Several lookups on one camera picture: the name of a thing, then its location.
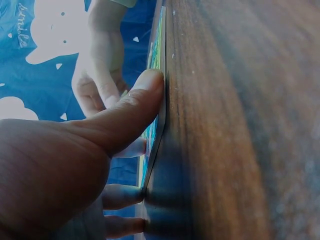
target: blue fabric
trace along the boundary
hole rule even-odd
[[[54,56],[49,51],[48,40],[34,39],[30,31],[35,16],[41,22],[59,9],[63,14],[74,14],[83,8],[88,10],[90,0],[1,0],[0,1],[0,117],[8,103],[16,108],[24,108],[39,120],[63,122],[84,118],[71,89],[78,54]],[[156,0],[138,0],[136,6],[128,10],[121,32],[125,46],[123,76],[132,86],[139,74],[146,68],[148,43]],[[72,30],[81,31],[75,20]],[[51,57],[40,64],[29,64],[26,57],[39,48],[48,51]],[[108,183],[136,185],[137,159],[113,159]],[[110,214],[133,217],[134,208],[129,207]]]

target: wooden surface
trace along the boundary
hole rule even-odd
[[[320,239],[320,2],[166,5],[145,238]]]

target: human hand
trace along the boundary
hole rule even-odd
[[[126,10],[110,0],[90,4],[87,36],[72,78],[72,90],[86,117],[112,107],[129,90],[122,76],[124,43],[120,32]]]
[[[0,236],[47,237],[87,209],[101,196],[112,157],[145,151],[130,144],[157,115],[163,90],[163,75],[147,70],[116,105],[87,119],[1,120]],[[136,195],[122,206],[140,200]]]

